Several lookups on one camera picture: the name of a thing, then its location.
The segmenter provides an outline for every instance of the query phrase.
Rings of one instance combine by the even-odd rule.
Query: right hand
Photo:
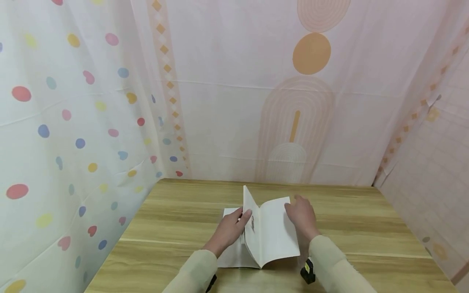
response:
[[[311,203],[306,198],[295,195],[295,203],[285,204],[288,218],[295,228],[311,242],[314,237],[321,235],[316,227],[316,215]]]

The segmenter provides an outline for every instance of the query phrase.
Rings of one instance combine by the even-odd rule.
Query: polka dot curtain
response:
[[[84,291],[185,177],[136,32],[129,1],[0,3],[0,292]]]

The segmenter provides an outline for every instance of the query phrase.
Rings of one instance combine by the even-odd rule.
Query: book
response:
[[[218,258],[218,267],[261,269],[273,260],[299,256],[295,226],[285,212],[285,203],[290,203],[289,197],[258,206],[244,186],[242,210],[252,210],[252,216],[238,240]],[[227,208],[223,216],[235,210]]]

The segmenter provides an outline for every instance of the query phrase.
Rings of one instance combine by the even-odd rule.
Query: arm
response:
[[[329,293],[376,293],[368,281],[349,264],[342,251],[316,227],[311,203],[295,195],[294,204],[285,204],[288,218],[310,241],[310,257],[321,285]]]
[[[224,216],[210,240],[189,257],[163,293],[205,292],[217,271],[217,258],[239,238],[251,214],[251,210],[243,214],[239,208]]]

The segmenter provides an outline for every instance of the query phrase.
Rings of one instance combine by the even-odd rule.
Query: table top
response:
[[[89,293],[162,292],[215,231],[224,208],[242,206],[242,182],[159,181],[122,235]],[[246,183],[257,204],[300,194],[321,232],[380,293],[456,293],[383,195],[372,187]],[[306,285],[298,259],[262,270],[218,269],[212,292],[324,292]]]

